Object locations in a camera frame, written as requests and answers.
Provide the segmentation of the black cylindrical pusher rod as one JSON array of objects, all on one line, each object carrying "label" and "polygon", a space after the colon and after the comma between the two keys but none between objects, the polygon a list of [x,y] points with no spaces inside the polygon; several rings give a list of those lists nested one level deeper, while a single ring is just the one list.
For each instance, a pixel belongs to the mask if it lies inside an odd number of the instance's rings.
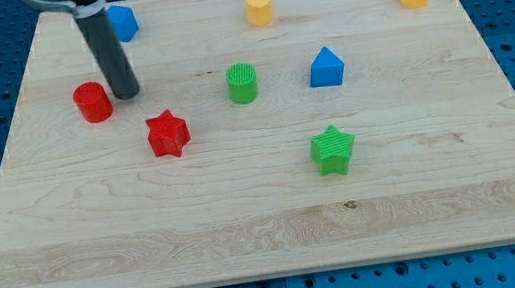
[{"label": "black cylindrical pusher rod", "polygon": [[135,98],[139,80],[120,45],[104,8],[87,17],[74,18],[113,95],[119,100]]}]

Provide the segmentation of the metal clamp rod mount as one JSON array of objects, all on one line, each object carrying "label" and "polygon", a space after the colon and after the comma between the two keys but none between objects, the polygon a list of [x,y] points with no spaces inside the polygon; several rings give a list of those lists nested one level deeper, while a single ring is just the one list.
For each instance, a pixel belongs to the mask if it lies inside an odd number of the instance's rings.
[{"label": "metal clamp rod mount", "polygon": [[22,0],[41,12],[68,13],[74,18],[93,16],[101,11],[106,0]]}]

